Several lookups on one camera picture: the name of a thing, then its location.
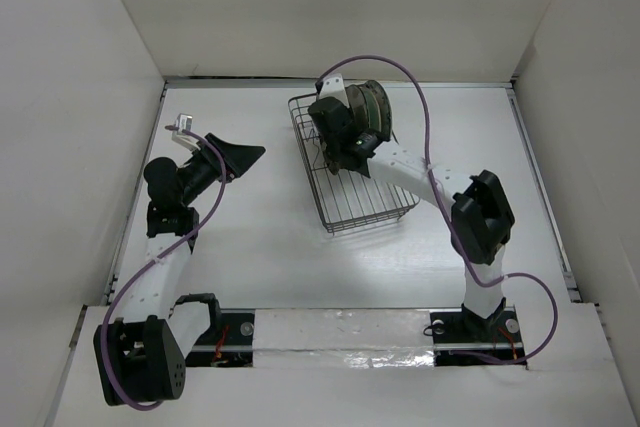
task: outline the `white enclosure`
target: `white enclosure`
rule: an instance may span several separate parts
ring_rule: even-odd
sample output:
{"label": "white enclosure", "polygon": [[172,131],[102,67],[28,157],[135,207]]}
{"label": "white enclosure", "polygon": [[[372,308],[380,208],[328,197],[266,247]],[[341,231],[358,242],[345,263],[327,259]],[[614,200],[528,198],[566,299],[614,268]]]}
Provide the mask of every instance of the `white enclosure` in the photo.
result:
{"label": "white enclosure", "polygon": [[42,425],[162,79],[120,0],[0,0],[0,424]]}
{"label": "white enclosure", "polygon": [[[349,55],[508,81],[549,0],[123,0],[164,75],[313,77]],[[400,79],[362,64],[357,78]]]}
{"label": "white enclosure", "polygon": [[[633,425],[639,31],[638,0],[0,0],[0,424]],[[529,370],[334,369],[311,382],[299,369],[190,369],[178,402],[108,408],[90,345],[100,299],[113,268],[122,285],[140,266],[136,186],[149,155],[185,157],[153,136],[185,109],[196,132],[267,146],[202,232],[185,292],[216,292],[227,308],[459,305],[462,263],[436,210],[421,204],[366,236],[322,233],[286,101],[362,53],[420,81],[467,83],[425,87],[434,158],[505,179],[517,219],[505,269],[551,284],[557,338]],[[342,72],[387,81],[400,142],[420,151],[415,94],[391,82],[402,76],[372,62]],[[514,72],[519,119],[511,85],[488,84]],[[173,82],[164,100],[162,76]],[[177,88],[189,76],[298,80]],[[585,304],[569,302],[571,272]],[[526,282],[505,293],[530,349],[547,301]]]}
{"label": "white enclosure", "polygon": [[[401,145],[420,152],[424,118],[415,89],[406,83],[385,87]],[[219,210],[198,236],[181,292],[214,292],[229,309],[459,306],[464,297],[464,267],[451,247],[438,211],[426,202],[385,227],[336,236],[324,232],[287,108],[289,98],[312,88],[311,82],[287,85],[278,81],[213,82],[209,88],[170,85],[150,158],[168,156],[180,161],[188,156],[162,128],[181,112],[194,116],[196,131],[224,133],[224,140],[229,142],[253,143],[267,149],[255,166],[228,185]],[[168,427],[178,419],[195,423],[214,416],[222,425],[239,426],[252,426],[274,416],[278,425],[292,427],[304,423],[301,419],[311,418],[311,425],[350,425],[354,418],[362,425],[384,425],[390,417],[401,425],[415,419],[431,419],[443,425],[476,419],[475,425],[503,425],[514,418],[518,425],[531,426],[600,427],[605,419],[616,426],[633,425],[595,307],[570,302],[557,244],[527,160],[509,91],[504,86],[427,86],[423,90],[430,105],[434,161],[461,172],[491,169],[508,192],[516,225],[506,248],[505,272],[538,275],[558,301],[558,333],[526,369],[438,367],[418,369],[420,373],[416,374],[413,369],[370,372],[347,368],[344,372],[342,366],[347,364],[342,362],[319,369],[313,364],[309,370],[310,366],[300,360],[302,347],[291,343],[298,329],[316,333],[340,326],[333,326],[326,312],[297,325],[295,314],[277,311],[271,315],[266,310],[255,322],[256,335],[262,329],[268,331],[260,334],[260,342],[254,339],[253,347],[260,355],[254,356],[253,368],[189,369],[184,397],[145,415],[108,407],[101,396],[91,338],[105,309],[95,308],[83,326],[56,425],[80,425],[89,415],[95,417],[96,427],[134,419],[141,426]],[[204,213],[216,195],[217,187],[211,187],[192,205]],[[143,262],[148,202],[146,189],[142,188],[123,246],[116,291]],[[523,340],[531,351],[550,327],[549,302],[533,282],[509,281],[503,289],[508,303],[517,309]],[[402,312],[390,314],[391,320],[386,322],[400,322]],[[278,330],[277,320],[270,320],[274,316],[288,316],[287,328],[280,326]],[[362,323],[358,325],[355,340],[364,342]],[[378,337],[393,332],[391,326],[380,327]],[[401,345],[430,352],[431,341],[422,336],[419,327],[414,326],[408,338]],[[320,351],[315,355],[323,354],[319,347],[322,340],[314,344]],[[279,355],[269,349],[261,352],[265,344],[274,346]],[[371,382],[375,387],[367,387]],[[575,382],[579,385],[570,389]],[[212,401],[203,402],[203,395],[211,395]],[[524,406],[515,401],[521,395],[525,396],[521,401]],[[287,400],[300,398],[306,400],[295,400],[295,408]],[[367,399],[378,402],[382,398],[389,410],[381,415]],[[240,418],[237,411],[245,400],[239,399],[246,399],[252,406],[243,409]],[[512,407],[503,406],[504,402]],[[452,411],[443,408],[443,403],[464,405],[465,409]],[[580,412],[572,407],[576,404],[583,406]],[[478,409],[499,412],[477,418]]]}

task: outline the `metal wire basket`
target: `metal wire basket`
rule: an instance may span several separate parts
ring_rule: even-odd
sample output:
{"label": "metal wire basket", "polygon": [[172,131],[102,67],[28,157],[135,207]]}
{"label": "metal wire basket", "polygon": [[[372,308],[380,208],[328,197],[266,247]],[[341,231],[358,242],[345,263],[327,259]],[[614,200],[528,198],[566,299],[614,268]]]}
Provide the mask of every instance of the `metal wire basket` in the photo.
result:
{"label": "metal wire basket", "polygon": [[410,192],[347,170],[337,175],[329,172],[320,137],[307,113],[315,96],[293,97],[289,100],[289,113],[322,225],[327,232],[335,234],[400,219],[419,202]]}

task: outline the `red wire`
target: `red wire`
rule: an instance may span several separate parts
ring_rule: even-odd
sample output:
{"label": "red wire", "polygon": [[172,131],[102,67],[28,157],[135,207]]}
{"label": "red wire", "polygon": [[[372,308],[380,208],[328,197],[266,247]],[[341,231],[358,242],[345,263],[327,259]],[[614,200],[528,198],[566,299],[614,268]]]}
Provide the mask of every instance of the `red wire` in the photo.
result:
{"label": "red wire", "polygon": [[225,325],[224,329],[222,329],[222,337],[216,344],[216,359],[219,359],[222,357],[222,354],[220,353],[220,349],[224,345],[224,342],[227,340],[227,332],[229,332],[229,326]]}
{"label": "red wire", "polygon": [[506,337],[506,339],[509,341],[509,344],[511,344],[511,351],[513,352],[513,358],[514,360],[518,358],[518,354],[516,353],[516,346],[515,346],[515,342],[513,341],[513,337],[511,337],[511,335],[509,335],[509,333],[504,330],[502,327],[498,327],[498,331],[504,335]]}

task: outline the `screw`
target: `screw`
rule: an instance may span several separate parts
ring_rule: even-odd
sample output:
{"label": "screw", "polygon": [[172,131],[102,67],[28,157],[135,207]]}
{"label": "screw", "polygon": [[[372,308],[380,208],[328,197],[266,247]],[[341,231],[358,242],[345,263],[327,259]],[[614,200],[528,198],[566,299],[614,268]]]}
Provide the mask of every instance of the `screw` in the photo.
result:
{"label": "screw", "polygon": [[507,328],[510,334],[517,334],[520,332],[520,325],[516,319],[507,319],[504,323],[504,326]]}
{"label": "screw", "polygon": [[245,337],[253,335],[253,324],[251,322],[245,322],[240,326],[240,333]]}

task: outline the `black mounting base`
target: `black mounting base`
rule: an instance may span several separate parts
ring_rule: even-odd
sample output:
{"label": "black mounting base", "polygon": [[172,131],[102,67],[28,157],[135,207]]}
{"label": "black mounting base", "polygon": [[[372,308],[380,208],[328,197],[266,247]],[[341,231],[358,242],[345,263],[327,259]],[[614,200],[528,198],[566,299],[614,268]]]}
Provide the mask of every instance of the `black mounting base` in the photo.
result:
{"label": "black mounting base", "polygon": [[187,367],[251,367],[253,310],[222,311],[218,332],[205,332],[187,356]]}
{"label": "black mounting base", "polygon": [[488,319],[480,319],[462,306],[461,310],[433,311],[430,317],[431,325],[424,334],[433,337],[436,366],[485,364],[475,357],[452,353],[455,350],[473,350],[501,360],[525,355],[514,310],[500,306]]}

